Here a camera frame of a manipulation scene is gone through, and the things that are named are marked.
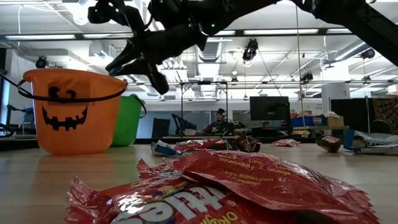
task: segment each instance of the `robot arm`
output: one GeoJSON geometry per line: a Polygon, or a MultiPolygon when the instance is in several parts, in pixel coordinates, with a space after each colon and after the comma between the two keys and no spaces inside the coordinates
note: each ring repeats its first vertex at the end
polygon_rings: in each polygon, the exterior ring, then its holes
{"type": "MultiPolygon", "coordinates": [[[[91,23],[110,19],[129,26],[133,37],[107,67],[110,75],[147,75],[152,86],[167,93],[169,86],[156,65],[197,45],[204,49],[208,35],[227,28],[234,20],[280,0],[152,0],[148,10],[165,30],[151,32],[136,8],[123,0],[98,0],[89,8],[91,23]]],[[[291,0],[317,19],[339,24],[398,65],[398,28],[369,6],[365,0],[291,0]]]]}

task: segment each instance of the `red candy bag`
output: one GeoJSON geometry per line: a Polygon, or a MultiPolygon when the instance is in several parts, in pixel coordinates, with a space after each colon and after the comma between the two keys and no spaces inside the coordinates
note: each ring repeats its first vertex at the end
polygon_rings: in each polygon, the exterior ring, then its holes
{"type": "Polygon", "coordinates": [[[339,223],[378,223],[362,190],[267,154],[200,151],[172,165],[203,184],[222,184],[271,210],[313,210],[339,223]]]}
{"type": "Polygon", "coordinates": [[[68,223],[295,223],[295,214],[275,212],[206,187],[166,167],[137,166],[145,180],[97,191],[77,177],[67,202],[68,223]]]}

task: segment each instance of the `ceiling light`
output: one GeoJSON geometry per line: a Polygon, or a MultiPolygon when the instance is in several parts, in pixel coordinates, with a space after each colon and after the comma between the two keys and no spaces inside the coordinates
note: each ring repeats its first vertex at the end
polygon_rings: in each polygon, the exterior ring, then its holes
{"type": "Polygon", "coordinates": [[[235,30],[222,30],[215,35],[235,35],[235,30]]]}
{"type": "Polygon", "coordinates": [[[124,39],[128,37],[132,37],[131,33],[122,33],[122,34],[83,34],[83,37],[86,39],[124,39]]]}
{"type": "Polygon", "coordinates": [[[7,40],[72,40],[76,39],[73,34],[59,35],[6,35],[7,40]]]}
{"type": "MultiPolygon", "coordinates": [[[[299,29],[299,34],[316,34],[318,29],[299,29]]],[[[244,35],[284,35],[297,34],[297,29],[276,29],[276,30],[245,30],[244,35]]]]}
{"type": "Polygon", "coordinates": [[[216,43],[219,43],[219,42],[232,42],[232,40],[231,39],[209,38],[209,39],[207,39],[207,42],[216,42],[216,43]]]}
{"type": "Polygon", "coordinates": [[[327,34],[350,34],[349,29],[339,28],[339,29],[328,29],[327,34]]]}

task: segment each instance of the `table surface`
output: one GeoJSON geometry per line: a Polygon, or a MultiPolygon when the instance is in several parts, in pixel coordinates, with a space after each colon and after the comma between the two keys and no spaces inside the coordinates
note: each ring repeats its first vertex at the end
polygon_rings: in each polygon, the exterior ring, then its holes
{"type": "Polygon", "coordinates": [[[236,139],[240,136],[163,136],[164,139],[236,139]]]}
{"type": "MultiPolygon", "coordinates": [[[[316,144],[270,147],[261,152],[315,169],[369,193],[381,223],[396,223],[398,157],[331,154],[316,144]]],[[[62,223],[64,202],[74,175],[98,190],[138,180],[136,165],[162,163],[149,145],[110,149],[104,154],[55,157],[40,149],[0,152],[0,217],[2,223],[62,223]]]]}
{"type": "Polygon", "coordinates": [[[293,130],[346,130],[349,126],[306,126],[306,127],[294,127],[293,130]]]}

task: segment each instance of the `black monitor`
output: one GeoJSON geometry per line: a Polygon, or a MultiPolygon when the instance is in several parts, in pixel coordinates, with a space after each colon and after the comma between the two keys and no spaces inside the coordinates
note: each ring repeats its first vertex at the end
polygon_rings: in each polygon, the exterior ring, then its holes
{"type": "Polygon", "coordinates": [[[290,121],[290,103],[287,96],[251,96],[252,121],[290,121]]]}

